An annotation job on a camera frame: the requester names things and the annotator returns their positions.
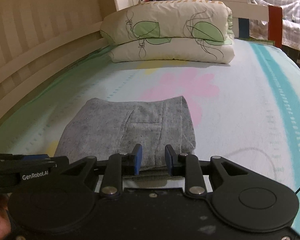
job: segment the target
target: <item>gray folded shirt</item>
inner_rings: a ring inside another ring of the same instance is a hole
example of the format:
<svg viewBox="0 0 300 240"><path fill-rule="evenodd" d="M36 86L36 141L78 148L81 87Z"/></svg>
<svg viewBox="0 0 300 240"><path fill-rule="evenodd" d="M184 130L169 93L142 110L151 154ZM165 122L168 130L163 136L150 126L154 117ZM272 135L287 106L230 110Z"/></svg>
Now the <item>gray folded shirt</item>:
<svg viewBox="0 0 300 240"><path fill-rule="evenodd" d="M195 148L194 128L184 97L157 102L109 102L93 98L66 126L55 156L75 162L89 155L107 160L130 153L135 144L143 149L142 170L165 166L164 148L177 154Z"/></svg>

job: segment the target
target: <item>light blue bed sheet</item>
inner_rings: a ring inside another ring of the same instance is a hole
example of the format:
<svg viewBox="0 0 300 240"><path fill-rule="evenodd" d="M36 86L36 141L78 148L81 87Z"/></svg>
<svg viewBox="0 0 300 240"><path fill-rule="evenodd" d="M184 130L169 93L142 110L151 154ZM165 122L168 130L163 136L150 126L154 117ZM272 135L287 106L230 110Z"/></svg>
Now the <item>light blue bed sheet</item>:
<svg viewBox="0 0 300 240"><path fill-rule="evenodd" d="M65 126L91 98L156 101L183 95L200 160L221 155L296 190L300 69L271 46L235 40L234 51L229 65L177 60L114 64L107 55L92 55L0 127L0 153L53 156ZM184 180L126 179L124 186L184 187ZM300 233L300 208L293 227Z"/></svg>

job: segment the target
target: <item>teal stripe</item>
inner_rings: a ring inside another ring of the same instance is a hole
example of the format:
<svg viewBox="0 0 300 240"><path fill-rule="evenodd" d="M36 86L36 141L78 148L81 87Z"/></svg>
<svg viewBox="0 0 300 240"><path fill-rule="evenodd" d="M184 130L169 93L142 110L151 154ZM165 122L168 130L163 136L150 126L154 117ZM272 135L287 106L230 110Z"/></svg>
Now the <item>teal stripe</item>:
<svg viewBox="0 0 300 240"><path fill-rule="evenodd" d="M291 153L296 188L300 187L300 100L288 78L264 45L250 44L265 73L273 95L280 109L288 145ZM294 222L300 233L300 208Z"/></svg>

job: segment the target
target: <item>red bed post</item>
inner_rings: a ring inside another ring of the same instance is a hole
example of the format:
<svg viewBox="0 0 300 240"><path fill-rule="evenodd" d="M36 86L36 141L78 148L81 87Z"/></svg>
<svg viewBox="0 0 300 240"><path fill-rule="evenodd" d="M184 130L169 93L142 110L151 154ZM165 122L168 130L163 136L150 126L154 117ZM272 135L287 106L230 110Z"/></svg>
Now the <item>red bed post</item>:
<svg viewBox="0 0 300 240"><path fill-rule="evenodd" d="M269 5L268 40L282 48L282 8Z"/></svg>

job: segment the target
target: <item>blue gripper pad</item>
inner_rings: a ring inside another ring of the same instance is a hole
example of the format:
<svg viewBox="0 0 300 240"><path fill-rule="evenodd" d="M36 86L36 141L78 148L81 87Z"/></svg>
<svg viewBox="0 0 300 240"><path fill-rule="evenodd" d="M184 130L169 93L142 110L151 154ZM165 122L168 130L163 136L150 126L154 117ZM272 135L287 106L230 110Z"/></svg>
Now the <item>blue gripper pad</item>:
<svg viewBox="0 0 300 240"><path fill-rule="evenodd" d="M49 159L50 157L47 154L38 154L38 155L26 155L22 158L23 161L32 161L32 160L41 160Z"/></svg>
<svg viewBox="0 0 300 240"><path fill-rule="evenodd" d="M137 154L134 158L134 175L139 175L141 161L142 161L142 146L140 145Z"/></svg>

